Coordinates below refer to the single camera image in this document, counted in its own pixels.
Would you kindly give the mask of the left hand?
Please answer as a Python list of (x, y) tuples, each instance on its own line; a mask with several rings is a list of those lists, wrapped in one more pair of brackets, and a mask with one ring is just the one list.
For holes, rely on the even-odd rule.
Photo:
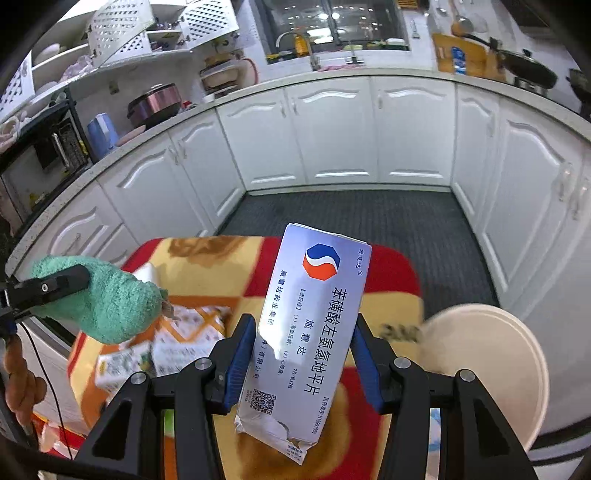
[(47, 384), (28, 369), (18, 336), (11, 336), (7, 340), (3, 365), (8, 375), (5, 387), (7, 406), (22, 427), (29, 427), (34, 406), (43, 401)]

